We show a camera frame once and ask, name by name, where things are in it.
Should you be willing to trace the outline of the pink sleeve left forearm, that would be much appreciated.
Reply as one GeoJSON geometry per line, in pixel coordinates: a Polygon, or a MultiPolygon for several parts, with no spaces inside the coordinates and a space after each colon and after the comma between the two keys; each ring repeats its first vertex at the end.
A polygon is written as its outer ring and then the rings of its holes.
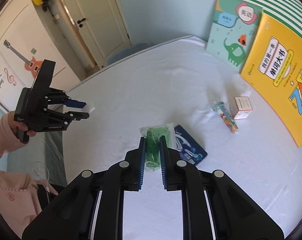
{"type": "Polygon", "coordinates": [[[28,130],[23,122],[14,121],[14,112],[9,112],[0,119],[0,159],[4,154],[26,145],[17,138],[19,129],[28,130]]]}

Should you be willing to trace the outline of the left hand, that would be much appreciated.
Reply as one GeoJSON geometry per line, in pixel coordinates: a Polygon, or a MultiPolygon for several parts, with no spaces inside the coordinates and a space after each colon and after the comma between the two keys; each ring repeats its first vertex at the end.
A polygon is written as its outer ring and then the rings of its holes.
{"type": "Polygon", "coordinates": [[[11,111],[8,114],[8,124],[13,134],[23,143],[27,144],[30,137],[34,137],[37,133],[24,124],[23,122],[14,120],[15,112],[11,111]]]}

